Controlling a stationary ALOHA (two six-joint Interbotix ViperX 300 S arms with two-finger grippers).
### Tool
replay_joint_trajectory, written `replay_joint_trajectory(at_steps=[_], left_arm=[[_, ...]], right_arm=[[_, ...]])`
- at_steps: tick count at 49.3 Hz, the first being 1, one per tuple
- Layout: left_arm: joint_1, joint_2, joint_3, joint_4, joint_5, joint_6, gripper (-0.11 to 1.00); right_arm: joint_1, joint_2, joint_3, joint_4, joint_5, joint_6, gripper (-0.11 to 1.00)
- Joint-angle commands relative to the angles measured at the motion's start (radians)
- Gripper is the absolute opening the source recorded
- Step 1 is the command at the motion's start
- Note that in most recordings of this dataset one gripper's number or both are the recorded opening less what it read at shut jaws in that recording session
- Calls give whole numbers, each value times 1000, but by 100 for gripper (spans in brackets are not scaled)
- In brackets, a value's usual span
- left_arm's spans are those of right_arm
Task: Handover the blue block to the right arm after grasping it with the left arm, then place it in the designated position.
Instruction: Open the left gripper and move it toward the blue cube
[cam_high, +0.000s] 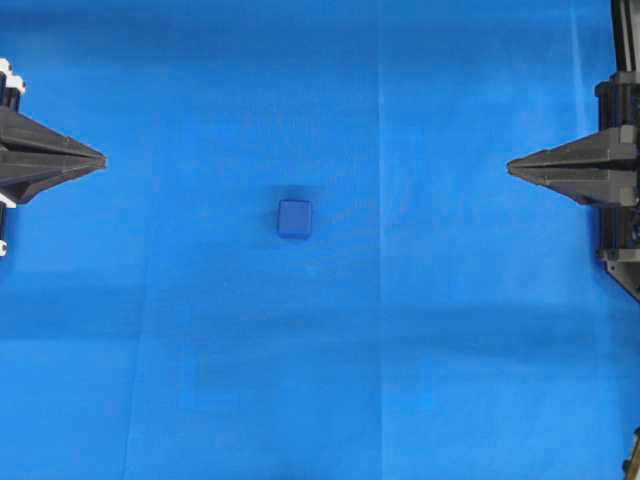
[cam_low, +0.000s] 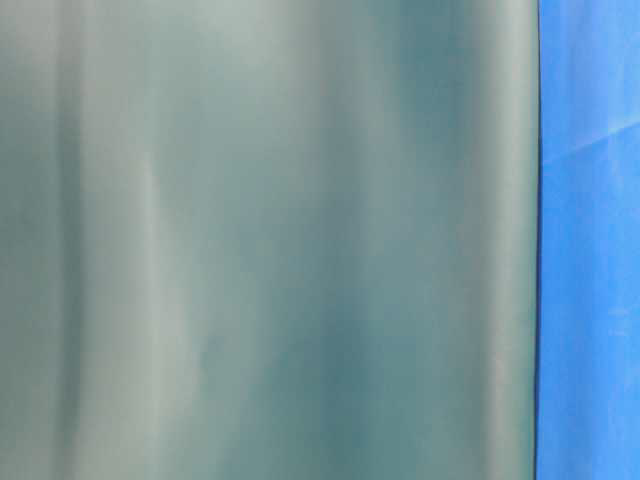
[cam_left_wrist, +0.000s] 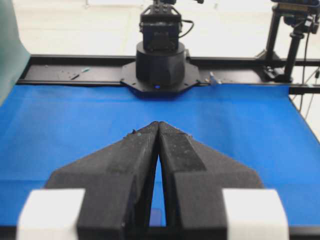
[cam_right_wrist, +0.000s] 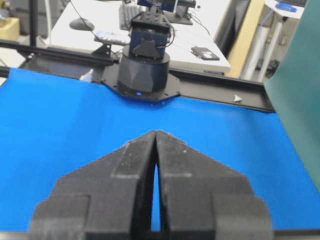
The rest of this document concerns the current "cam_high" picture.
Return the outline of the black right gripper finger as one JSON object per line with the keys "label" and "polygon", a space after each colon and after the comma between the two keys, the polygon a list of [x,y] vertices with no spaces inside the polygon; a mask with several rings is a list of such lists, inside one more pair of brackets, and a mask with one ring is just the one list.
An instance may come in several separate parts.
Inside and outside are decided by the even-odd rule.
{"label": "black right gripper finger", "polygon": [[638,177],[633,171],[509,167],[508,172],[581,205],[634,206],[639,201]]}
{"label": "black right gripper finger", "polygon": [[524,168],[605,168],[628,170],[639,155],[639,129],[612,127],[564,145],[545,149],[508,163],[509,170]]}

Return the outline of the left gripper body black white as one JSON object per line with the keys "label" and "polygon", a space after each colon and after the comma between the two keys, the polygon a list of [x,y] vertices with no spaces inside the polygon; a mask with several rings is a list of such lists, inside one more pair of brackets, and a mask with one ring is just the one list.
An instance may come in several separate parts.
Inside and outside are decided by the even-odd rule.
{"label": "left gripper body black white", "polygon": [[[19,110],[21,96],[26,91],[24,80],[15,75],[12,65],[8,59],[1,59],[1,105],[12,109]],[[14,200],[10,199],[5,193],[1,193],[1,255],[5,256],[8,252],[8,244],[5,239],[6,214],[9,209],[17,206]]]}

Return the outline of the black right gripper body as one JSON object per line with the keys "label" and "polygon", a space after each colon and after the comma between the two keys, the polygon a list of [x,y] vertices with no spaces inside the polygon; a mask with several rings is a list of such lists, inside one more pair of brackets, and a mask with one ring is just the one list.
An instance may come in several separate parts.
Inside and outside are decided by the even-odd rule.
{"label": "black right gripper body", "polygon": [[615,166],[629,174],[630,192],[622,195],[622,204],[599,209],[600,256],[609,261],[639,251],[639,83],[630,80],[631,75],[618,73],[595,90],[599,129],[618,128],[621,141],[630,143],[635,152],[629,160],[617,160]]}

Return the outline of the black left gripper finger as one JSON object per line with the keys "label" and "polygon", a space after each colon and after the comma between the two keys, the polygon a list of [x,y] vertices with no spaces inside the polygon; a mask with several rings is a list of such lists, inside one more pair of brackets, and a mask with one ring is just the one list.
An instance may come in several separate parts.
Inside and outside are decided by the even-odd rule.
{"label": "black left gripper finger", "polygon": [[105,169],[107,161],[89,158],[1,160],[1,202],[29,203],[39,193],[67,181]]}
{"label": "black left gripper finger", "polygon": [[69,155],[106,162],[99,151],[7,107],[1,107],[1,145],[9,151]]}

